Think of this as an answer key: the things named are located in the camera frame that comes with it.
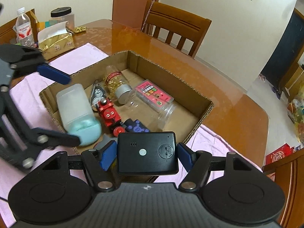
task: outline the pink label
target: pink label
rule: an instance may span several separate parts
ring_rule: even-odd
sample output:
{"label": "pink label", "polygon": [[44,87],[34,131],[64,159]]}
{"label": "pink label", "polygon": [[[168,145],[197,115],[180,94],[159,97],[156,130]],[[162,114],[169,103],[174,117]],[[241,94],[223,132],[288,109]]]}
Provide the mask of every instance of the pink label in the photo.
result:
{"label": "pink label", "polygon": [[144,81],[135,89],[159,107],[162,107],[166,102],[169,103],[173,98],[150,81]]}

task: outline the pink tablecloth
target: pink tablecloth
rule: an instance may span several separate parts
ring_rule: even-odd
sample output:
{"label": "pink tablecloth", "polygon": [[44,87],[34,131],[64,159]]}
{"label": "pink tablecloth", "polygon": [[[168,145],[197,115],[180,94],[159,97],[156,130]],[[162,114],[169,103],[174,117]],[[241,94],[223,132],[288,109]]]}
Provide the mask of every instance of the pink tablecloth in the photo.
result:
{"label": "pink tablecloth", "polygon": [[[77,48],[58,59],[51,62],[51,65],[69,74],[92,65],[95,62],[106,58],[107,55],[91,44],[86,44]],[[15,101],[20,113],[27,121],[30,127],[41,127],[56,130],[56,126],[52,123],[42,101],[39,98],[39,92],[52,84],[53,81],[33,73],[24,78],[19,84],[11,89],[10,94]],[[226,143],[219,135],[202,125],[187,144],[193,151],[205,150],[214,156],[225,157],[229,151],[235,151],[228,143]],[[65,150],[69,155],[74,152],[70,148],[59,146],[53,151],[44,150],[39,155],[34,167],[37,167],[51,155],[57,151]],[[179,162],[179,173],[172,176],[160,176],[156,182],[175,182],[178,186],[186,175],[186,170]],[[84,179],[83,172],[72,171],[72,175]],[[223,175],[223,172],[212,172],[210,181]],[[10,189],[22,178],[24,174],[16,170],[13,166],[6,163],[0,158],[0,196],[7,198]],[[13,214],[4,201],[0,200],[0,214],[4,223],[9,227],[15,219]]]}

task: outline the dark doorway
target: dark doorway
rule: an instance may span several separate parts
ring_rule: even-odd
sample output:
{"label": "dark doorway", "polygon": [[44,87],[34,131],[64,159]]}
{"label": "dark doorway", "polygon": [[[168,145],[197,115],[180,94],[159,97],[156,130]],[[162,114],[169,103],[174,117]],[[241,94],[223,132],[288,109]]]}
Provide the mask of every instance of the dark doorway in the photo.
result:
{"label": "dark doorway", "polygon": [[304,20],[294,11],[281,40],[261,72],[277,89],[279,81],[298,56],[303,43]]}

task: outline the white plastic container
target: white plastic container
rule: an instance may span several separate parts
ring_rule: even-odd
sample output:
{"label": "white plastic container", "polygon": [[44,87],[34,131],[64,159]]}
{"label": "white plastic container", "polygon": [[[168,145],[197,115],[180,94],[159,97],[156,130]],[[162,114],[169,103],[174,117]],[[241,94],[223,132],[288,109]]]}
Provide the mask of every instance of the white plastic container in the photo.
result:
{"label": "white plastic container", "polygon": [[25,13],[25,8],[22,7],[17,10],[17,40],[23,46],[35,47],[34,36],[32,33],[31,20]]}
{"label": "white plastic container", "polygon": [[59,7],[51,11],[50,25],[67,21],[66,26],[71,30],[75,28],[75,14],[71,7]]}
{"label": "white plastic container", "polygon": [[64,129],[80,138],[81,146],[94,143],[101,135],[100,122],[81,84],[68,87],[56,95],[57,106]]}

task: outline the red toy train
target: red toy train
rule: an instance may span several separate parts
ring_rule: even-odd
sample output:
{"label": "red toy train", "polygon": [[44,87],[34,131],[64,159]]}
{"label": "red toy train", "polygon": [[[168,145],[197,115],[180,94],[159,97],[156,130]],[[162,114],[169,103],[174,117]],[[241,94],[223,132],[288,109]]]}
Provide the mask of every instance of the red toy train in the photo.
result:
{"label": "red toy train", "polygon": [[99,101],[97,106],[100,117],[103,119],[105,125],[110,129],[114,136],[118,136],[119,133],[125,132],[124,128],[121,127],[120,124],[121,118],[118,112],[115,110],[114,104],[109,98]]}

